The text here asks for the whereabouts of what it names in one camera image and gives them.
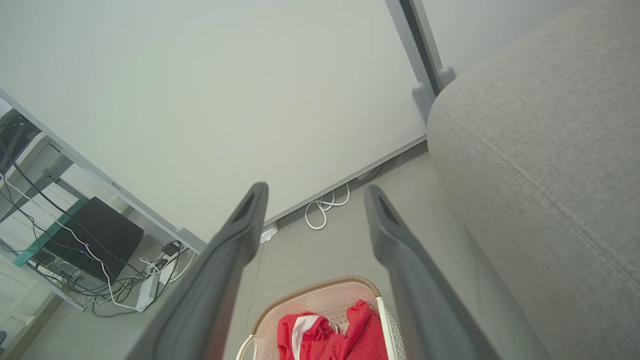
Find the gray fabric upholstery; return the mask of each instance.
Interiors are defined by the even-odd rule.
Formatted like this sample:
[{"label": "gray fabric upholstery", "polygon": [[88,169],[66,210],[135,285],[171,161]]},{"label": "gray fabric upholstery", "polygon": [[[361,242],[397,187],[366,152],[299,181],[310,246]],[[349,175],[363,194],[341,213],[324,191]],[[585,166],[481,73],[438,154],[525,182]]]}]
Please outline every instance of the gray fabric upholstery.
[{"label": "gray fabric upholstery", "polygon": [[588,1],[429,116],[448,196],[554,359],[640,359],[639,19]]}]

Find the white plastic basket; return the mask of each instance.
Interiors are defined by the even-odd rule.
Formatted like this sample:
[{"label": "white plastic basket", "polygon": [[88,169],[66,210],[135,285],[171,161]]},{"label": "white plastic basket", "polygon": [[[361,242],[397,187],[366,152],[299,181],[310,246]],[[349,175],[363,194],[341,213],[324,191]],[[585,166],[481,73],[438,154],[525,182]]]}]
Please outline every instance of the white plastic basket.
[{"label": "white plastic basket", "polygon": [[347,329],[347,309],[354,306],[358,299],[369,303],[380,314],[388,359],[406,360],[400,330],[385,309],[380,292],[371,281],[359,276],[321,282],[278,299],[258,318],[252,333],[240,347],[236,360],[242,360],[251,343],[255,344],[253,360],[279,360],[278,322],[285,315],[309,311],[329,319],[332,325],[337,323],[341,329]]}]

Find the couch seam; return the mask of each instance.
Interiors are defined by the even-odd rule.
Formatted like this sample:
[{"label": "couch seam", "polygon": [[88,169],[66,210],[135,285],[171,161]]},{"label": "couch seam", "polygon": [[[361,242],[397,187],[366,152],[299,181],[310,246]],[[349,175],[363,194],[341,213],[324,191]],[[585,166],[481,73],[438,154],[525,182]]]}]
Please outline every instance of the couch seam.
[{"label": "couch seam", "polygon": [[[576,227],[580,232],[584,233],[584,235],[586,235],[587,238],[589,238],[590,241],[593,241],[594,245],[596,247],[598,247],[598,242],[595,241],[594,239],[592,239],[590,237],[593,236],[595,237],[597,240],[599,240],[602,244],[601,246],[604,247],[604,249],[602,249],[601,247],[598,247],[607,257],[609,257],[611,259],[611,261],[615,264],[620,266],[623,270],[624,273],[627,274],[636,284],[638,284],[638,280],[632,275],[629,274],[626,270],[624,265],[627,265],[630,269],[632,269],[634,272],[637,273],[637,270],[631,266],[630,264],[628,264],[624,258],[622,258],[620,255],[618,255],[615,250],[609,248],[606,243],[604,243],[604,241],[600,240],[599,237],[593,233],[593,231],[587,227],[583,222],[581,222],[579,219],[577,219],[574,215],[571,214],[571,212],[569,211],[569,209],[567,209],[565,206],[563,206],[555,197],[553,197],[553,195],[551,195],[548,191],[546,191],[546,189],[544,189],[544,187],[540,186],[533,178],[531,178],[525,171],[523,171],[521,168],[519,168],[517,166],[517,164],[513,163],[512,161],[509,160],[509,158],[507,156],[505,156],[504,154],[502,154],[500,151],[498,151],[497,149],[493,148],[491,145],[487,144],[480,136],[478,136],[477,134],[475,134],[473,131],[471,131],[470,129],[466,128],[465,126],[463,126],[462,124],[460,124],[459,121],[457,121],[456,117],[454,117],[453,115],[451,115],[451,113],[449,113],[449,111],[447,111],[441,104],[437,104],[437,106],[444,111],[447,116],[455,121],[456,125],[459,126],[460,128],[462,128],[464,131],[466,131],[468,134],[470,134],[471,136],[473,136],[476,141],[480,142],[483,146],[485,146],[492,154],[493,156],[495,156],[498,160],[500,160],[500,164],[509,172],[511,172],[513,175],[516,175],[516,179],[518,180],[519,183],[523,184],[525,186],[525,188],[527,190],[529,190],[545,207],[547,207],[549,210],[551,210],[551,212],[560,220],[562,221],[562,223],[564,225],[567,226],[567,228],[569,228],[569,230],[571,230],[571,232],[573,232],[578,239],[582,240],[583,244],[589,249],[591,250],[594,255],[596,257],[598,257],[601,261],[603,261],[609,268],[611,268],[611,270],[614,271],[614,273],[616,275],[618,275],[621,279],[623,279],[623,281],[627,284],[627,286],[629,286],[634,293],[637,292],[637,288],[634,285],[631,285],[629,283],[629,281],[620,274],[620,271],[618,271],[617,269],[615,269],[602,255],[600,255],[596,250],[593,249],[593,247],[587,242],[585,241],[584,237],[581,236],[579,233],[577,233],[573,227]],[[537,189],[535,186],[537,185],[538,188],[541,188],[543,190],[543,192],[541,192],[539,189]],[[543,199],[540,198],[540,196],[538,195],[542,195],[546,201],[544,201]],[[557,211],[554,211],[554,209],[552,209],[546,202],[550,202],[551,204],[553,204],[556,209],[560,212],[560,214],[565,215],[565,217],[573,224],[573,226],[571,226],[570,224],[567,224],[566,221],[564,221],[564,219],[558,214]],[[578,224],[576,224],[575,222],[578,222],[582,227],[584,227],[585,229],[582,229]],[[616,254],[620,261],[623,262],[624,265],[620,264],[617,262],[616,258],[611,256],[610,254],[607,253],[607,250],[611,251],[613,254]]]}]

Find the black cable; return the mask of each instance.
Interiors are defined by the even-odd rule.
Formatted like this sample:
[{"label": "black cable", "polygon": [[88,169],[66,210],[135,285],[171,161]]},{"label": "black cable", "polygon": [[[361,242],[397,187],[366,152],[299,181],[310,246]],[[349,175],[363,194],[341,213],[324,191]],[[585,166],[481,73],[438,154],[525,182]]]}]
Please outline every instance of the black cable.
[{"label": "black cable", "polygon": [[33,236],[36,238],[36,241],[38,242],[38,250],[40,250],[42,248],[42,243],[40,242],[40,240],[38,239],[38,235],[36,234],[36,227],[35,227],[36,223],[35,223],[35,221],[33,220],[33,218],[31,216],[27,215],[22,209],[20,209],[18,207],[18,205],[16,205],[16,203],[11,198],[11,190],[9,189],[9,185],[6,184],[6,174],[2,177],[2,180],[4,181],[4,187],[6,188],[7,194],[9,195],[9,199],[7,199],[6,196],[4,196],[4,194],[2,192],[0,192],[0,195],[2,195],[2,197],[4,197],[5,200],[10,202],[11,205],[13,205],[14,208],[18,209],[25,217],[27,217],[27,219],[29,219],[31,221],[31,228],[33,229]]},{"label": "black cable", "polygon": [[111,314],[111,315],[98,315],[98,314],[95,313],[95,303],[91,304],[91,312],[95,316],[98,316],[99,318],[112,318],[112,317],[118,316],[118,315],[126,315],[126,314],[137,313],[137,311],[133,310],[133,311],[124,311],[123,313],[115,313],[115,314]]},{"label": "black cable", "polygon": [[23,252],[28,251],[28,252],[32,253],[33,255],[36,254],[35,252],[33,252],[33,250],[29,250],[29,249],[27,249],[27,250],[8,250],[6,247],[4,247],[4,244],[2,242],[0,242],[0,246],[2,246],[2,249],[5,252],[11,252],[11,253],[14,253],[14,254],[22,254]]},{"label": "black cable", "polygon": [[[80,285],[80,284],[77,284],[77,282],[78,282],[78,280],[79,280],[79,279],[80,279],[80,276],[76,277],[76,278],[74,279],[74,282],[72,282],[72,283],[71,283],[71,287],[73,288],[73,290],[76,290],[76,291],[79,291],[79,292],[82,292],[82,293],[84,293],[84,292],[93,293],[93,294],[95,294],[95,295],[85,295],[85,296],[93,296],[93,298],[94,298],[94,299],[97,299],[97,298],[99,298],[99,297],[100,297],[102,300],[106,300],[106,299],[107,299],[104,295],[98,295],[98,294],[97,294],[97,293],[95,293],[94,291],[90,291],[89,289],[85,288],[84,286],[82,286],[82,285]],[[76,286],[80,286],[80,287],[81,287],[82,289],[84,289],[84,290],[78,290],[78,289],[76,289]]]},{"label": "black cable", "polygon": [[[114,280],[114,281],[115,281],[115,282],[119,282],[122,286],[124,286],[124,284],[122,284],[122,281],[124,280],[124,281],[125,281],[125,283],[126,283],[126,280],[129,280],[129,279],[132,279],[132,278],[133,278],[132,276],[130,276],[130,277],[123,277],[123,278],[121,278],[121,279],[116,279],[116,280]],[[137,284],[139,284],[139,283],[140,283],[140,278],[135,278],[134,282],[135,282],[135,284],[136,284],[136,285],[137,285]],[[108,287],[109,287],[109,285],[105,284],[105,285],[100,285],[100,286],[98,286],[97,288],[87,289],[87,290],[88,290],[88,291],[95,291],[95,290],[98,290],[98,289],[107,290],[107,289],[108,289]]]},{"label": "black cable", "polygon": [[[57,279],[57,278],[55,278],[55,277],[53,277],[53,276],[45,275],[45,274],[43,274],[42,272],[40,272],[40,271],[38,270],[38,265],[39,265],[39,264],[36,264],[36,266],[35,266],[35,270],[36,270],[38,273],[40,273],[40,275],[42,275],[42,276],[46,276],[46,277],[49,277],[49,278],[51,278],[51,279],[53,279],[53,280],[55,280],[55,281],[58,281],[58,282],[59,282],[60,284],[62,284],[63,286],[65,285],[63,282],[61,282],[61,281],[60,281],[60,279]],[[65,293],[64,291],[62,292],[62,294],[64,294],[64,296],[67,298],[67,300],[69,300],[69,301],[71,301],[71,302],[74,302],[74,303],[76,303],[76,304],[80,305],[80,303],[79,303],[79,302],[77,302],[77,301],[72,300],[71,298],[69,298],[69,296],[67,295],[67,293]]]},{"label": "black cable", "polygon": [[82,296],[93,296],[93,295],[87,295],[82,293],[81,291],[77,291],[74,290],[73,288],[71,288],[71,286],[69,286],[68,284],[64,283],[62,280],[60,280],[59,278],[55,277],[55,276],[51,276],[51,275],[47,275],[47,274],[43,274],[41,271],[39,271],[37,268],[35,269],[36,272],[38,272],[38,274],[44,276],[44,277],[48,277],[52,280],[58,281],[62,286],[66,287],[67,289],[71,290],[73,293],[76,293],[78,295],[82,295]]},{"label": "black cable", "polygon": [[[133,290],[133,288],[134,288],[133,282],[129,287],[125,286],[125,290],[119,293],[118,296],[116,296],[116,302],[122,303],[123,301],[127,300],[127,297],[129,297],[129,294],[131,293],[131,290]],[[127,295],[125,295],[125,297],[121,299],[120,297],[122,296],[122,294],[125,293],[125,291],[127,292]]]},{"label": "black cable", "polygon": [[46,200],[49,202],[49,204],[53,205],[56,209],[58,209],[60,212],[62,212],[63,214],[65,214],[66,216],[69,217],[69,219],[71,219],[71,221],[73,221],[74,223],[76,223],[76,225],[78,225],[78,227],[80,229],[82,229],[84,232],[87,233],[87,235],[89,235],[89,237],[96,243],[98,244],[98,246],[100,246],[104,251],[107,252],[107,254],[113,256],[113,258],[115,258],[116,260],[118,260],[119,262],[123,263],[124,265],[132,268],[133,270],[136,271],[136,273],[138,275],[142,275],[143,272],[139,271],[137,268],[133,267],[133,265],[129,264],[128,262],[120,259],[118,256],[114,255],[111,251],[109,251],[107,248],[105,248],[105,246],[99,242],[93,235],[91,235],[91,233],[89,233],[89,231],[87,231],[87,229],[84,228],[84,226],[82,224],[80,224],[76,219],[74,219],[71,215],[69,215],[65,210],[63,210],[61,207],[59,207],[55,202],[53,202],[50,198],[48,198],[46,195],[44,195],[44,193],[42,193],[42,191],[27,177],[27,175],[25,175],[22,170],[20,169],[20,167],[18,166],[18,164],[15,162],[14,158],[9,154],[9,152],[6,150],[6,147],[4,147],[4,145],[2,144],[2,142],[0,142],[0,149],[2,149],[4,151],[4,155],[9,158],[9,160],[11,161],[11,163],[13,164],[13,166],[15,167],[15,169],[18,171],[18,173],[20,173],[20,175],[29,183],[29,185],[31,185],[31,187],[33,187],[34,189],[38,190],[38,193]]}]

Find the red cloth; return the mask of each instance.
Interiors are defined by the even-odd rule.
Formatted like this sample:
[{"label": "red cloth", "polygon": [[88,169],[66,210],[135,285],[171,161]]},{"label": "red cloth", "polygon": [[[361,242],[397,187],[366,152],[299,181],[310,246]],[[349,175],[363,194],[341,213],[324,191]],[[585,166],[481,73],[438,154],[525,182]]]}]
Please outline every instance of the red cloth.
[{"label": "red cloth", "polygon": [[278,323],[280,360],[388,360],[380,316],[358,300],[347,319],[346,334],[338,334],[329,320],[313,313],[283,317]]}]

